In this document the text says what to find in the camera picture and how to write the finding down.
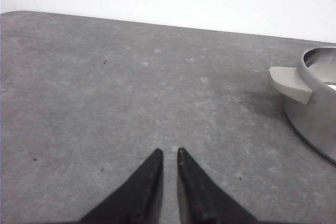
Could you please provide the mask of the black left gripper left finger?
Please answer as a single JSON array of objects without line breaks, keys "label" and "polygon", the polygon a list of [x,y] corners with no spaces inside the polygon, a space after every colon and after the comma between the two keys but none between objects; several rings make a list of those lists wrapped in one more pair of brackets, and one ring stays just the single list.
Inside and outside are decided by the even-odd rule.
[{"label": "black left gripper left finger", "polygon": [[155,149],[136,171],[80,223],[159,223],[163,198],[163,152]]}]

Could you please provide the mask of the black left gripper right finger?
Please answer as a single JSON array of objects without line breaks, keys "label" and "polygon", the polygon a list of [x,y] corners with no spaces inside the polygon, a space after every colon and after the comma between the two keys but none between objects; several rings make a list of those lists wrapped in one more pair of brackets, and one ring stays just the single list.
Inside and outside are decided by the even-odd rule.
[{"label": "black left gripper right finger", "polygon": [[181,223],[258,221],[219,188],[185,148],[177,153],[177,197]]}]

